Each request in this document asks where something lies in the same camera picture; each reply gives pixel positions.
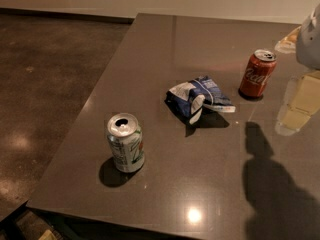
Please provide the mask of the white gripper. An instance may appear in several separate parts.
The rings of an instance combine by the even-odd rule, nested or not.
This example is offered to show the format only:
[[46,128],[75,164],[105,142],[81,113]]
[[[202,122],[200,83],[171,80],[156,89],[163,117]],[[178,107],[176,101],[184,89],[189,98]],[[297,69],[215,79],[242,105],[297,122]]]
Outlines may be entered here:
[[296,52],[297,61],[312,69],[292,77],[287,85],[275,130],[282,136],[299,132],[320,110],[320,4],[301,24],[277,42],[275,50],[290,54]]

